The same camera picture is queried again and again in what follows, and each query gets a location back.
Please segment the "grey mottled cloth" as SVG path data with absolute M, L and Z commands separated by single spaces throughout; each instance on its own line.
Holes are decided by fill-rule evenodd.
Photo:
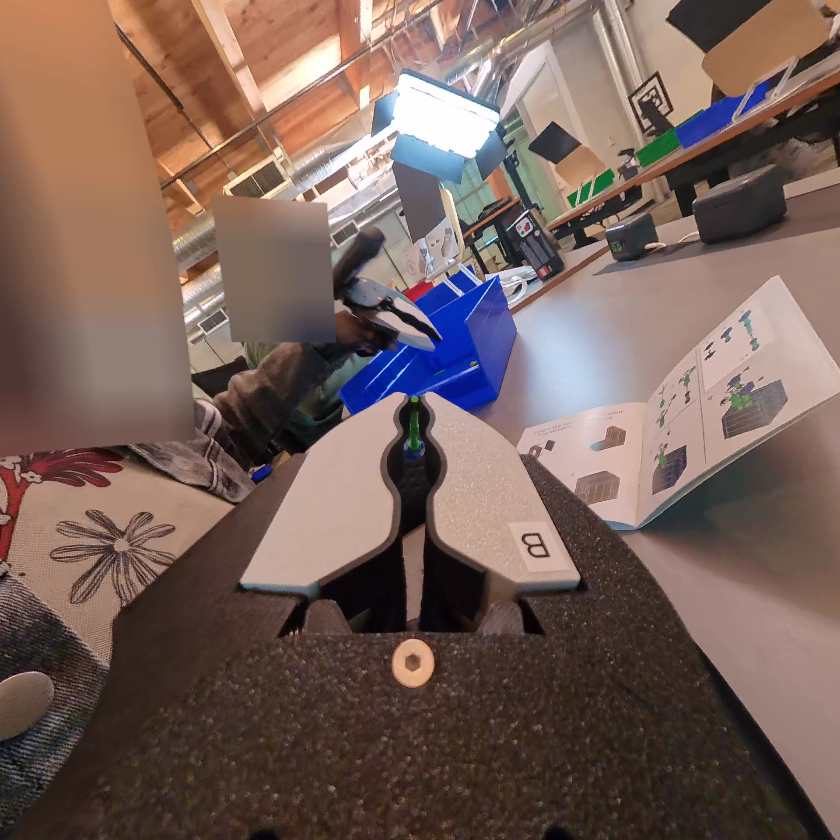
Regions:
M 193 436 L 125 448 L 177 482 L 237 504 L 256 488 L 249 471 L 260 454 L 258 437 L 218 399 L 193 400 Z

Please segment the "person's left forearm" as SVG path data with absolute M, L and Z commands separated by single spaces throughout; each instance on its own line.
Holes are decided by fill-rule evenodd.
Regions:
M 279 344 L 212 400 L 193 399 L 195 427 L 243 470 L 262 466 L 290 416 L 354 350 L 343 343 Z

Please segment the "wooden table black legs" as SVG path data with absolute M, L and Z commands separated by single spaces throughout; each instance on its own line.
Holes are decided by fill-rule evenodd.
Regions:
M 508 251 L 510 241 L 507 235 L 507 228 L 512 224 L 513 220 L 523 212 L 522 200 L 518 197 L 506 197 L 496 200 L 494 203 L 485 206 L 479 213 L 477 221 L 474 223 L 467 223 L 467 227 L 463 233 L 465 246 L 469 248 L 472 256 L 481 263 L 480 251 L 485 247 L 483 245 L 483 236 L 485 232 L 491 228 L 495 231 L 492 242 L 499 239 L 502 256 L 508 259 Z

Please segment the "green plastic bin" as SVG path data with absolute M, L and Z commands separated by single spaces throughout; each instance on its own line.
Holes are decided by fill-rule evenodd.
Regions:
M 591 200 L 594 196 L 600 195 L 604 190 L 614 184 L 615 179 L 616 173 L 613 169 L 607 169 L 599 175 L 594 175 L 567 195 L 566 198 L 570 207 L 578 207 Z
M 682 148 L 676 129 L 669 129 L 646 143 L 635 156 L 639 166 L 645 168 Z

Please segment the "black board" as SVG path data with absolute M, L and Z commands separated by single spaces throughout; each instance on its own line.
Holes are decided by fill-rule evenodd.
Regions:
M 782 57 L 806 55 L 824 45 L 838 46 L 835 15 L 823 14 L 830 2 L 682 1 L 666 22 L 705 54 L 730 46 L 766 47 Z

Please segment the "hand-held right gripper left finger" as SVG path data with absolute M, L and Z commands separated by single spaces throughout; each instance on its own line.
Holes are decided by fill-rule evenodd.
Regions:
M 388 457 L 403 440 L 404 394 L 342 422 L 310 448 L 239 580 L 247 591 L 329 600 L 367 630 L 406 624 L 402 501 Z

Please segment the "floral patterned cloth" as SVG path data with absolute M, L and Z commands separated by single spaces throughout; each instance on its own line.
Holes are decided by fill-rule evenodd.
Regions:
M 1 458 L 2 562 L 104 662 L 121 609 L 232 508 L 130 451 Z

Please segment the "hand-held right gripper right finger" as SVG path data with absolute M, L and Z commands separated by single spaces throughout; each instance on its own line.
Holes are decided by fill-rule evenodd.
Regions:
M 436 475 L 426 503 L 424 630 L 473 632 L 498 603 L 572 592 L 571 554 L 520 454 L 498 431 L 429 393 Z

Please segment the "green and blue lego stem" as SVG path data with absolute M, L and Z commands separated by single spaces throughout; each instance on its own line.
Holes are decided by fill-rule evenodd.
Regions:
M 420 464 L 425 458 L 426 443 L 422 435 L 420 407 L 419 397 L 411 396 L 406 436 L 402 444 L 403 463 L 407 466 Z

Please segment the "large white air vent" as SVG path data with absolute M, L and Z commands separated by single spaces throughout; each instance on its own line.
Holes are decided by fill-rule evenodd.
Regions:
M 227 196 L 273 198 L 291 185 L 284 164 L 275 155 L 266 157 L 223 187 Z

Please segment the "silver air duct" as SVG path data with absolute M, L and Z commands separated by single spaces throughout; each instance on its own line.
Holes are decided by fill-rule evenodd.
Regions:
M 282 161 L 291 179 L 291 185 L 273 198 L 257 198 L 284 201 L 296 200 L 299 196 L 327 181 L 349 163 L 362 156 L 366 139 L 337 143 L 315 144 L 288 161 Z M 194 222 L 184 227 L 173 238 L 175 261 L 179 273 L 193 268 L 204 258 L 217 251 L 214 214 L 204 212 Z

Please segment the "long wooden table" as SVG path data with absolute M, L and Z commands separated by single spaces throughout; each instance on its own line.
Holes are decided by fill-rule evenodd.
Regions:
M 664 177 L 670 189 L 705 181 L 710 173 L 753 157 L 785 141 L 806 134 L 838 132 L 838 72 L 809 83 L 782 98 L 767 101 L 727 128 L 688 149 L 671 152 L 628 181 L 615 182 L 548 225 L 558 238 L 607 217 L 606 206 L 615 205 L 636 187 Z

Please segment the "blue plastic bin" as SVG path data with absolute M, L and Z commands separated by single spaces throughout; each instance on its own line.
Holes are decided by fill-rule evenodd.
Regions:
M 434 351 L 404 346 L 379 353 L 339 390 L 351 414 L 393 393 L 436 393 L 468 409 L 495 400 L 517 327 L 497 276 L 476 286 L 465 272 L 416 301 L 443 339 Z M 469 363 L 477 360 L 476 367 Z M 441 368 L 446 373 L 434 376 Z
M 770 82 L 765 80 L 752 90 L 749 99 L 740 110 L 743 97 L 723 98 L 676 126 L 675 135 L 680 147 L 687 150 L 712 134 L 726 129 L 735 118 L 740 119 L 758 107 L 766 99 L 770 88 Z

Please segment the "black power station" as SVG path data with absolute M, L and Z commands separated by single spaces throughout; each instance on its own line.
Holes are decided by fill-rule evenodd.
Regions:
M 661 245 L 651 213 L 638 213 L 609 227 L 605 241 L 615 262 L 639 260 Z

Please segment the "grey denim jeans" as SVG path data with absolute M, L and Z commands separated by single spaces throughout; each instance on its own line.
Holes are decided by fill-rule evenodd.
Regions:
M 2 833 L 16 827 L 68 760 L 108 669 L 2 563 Z

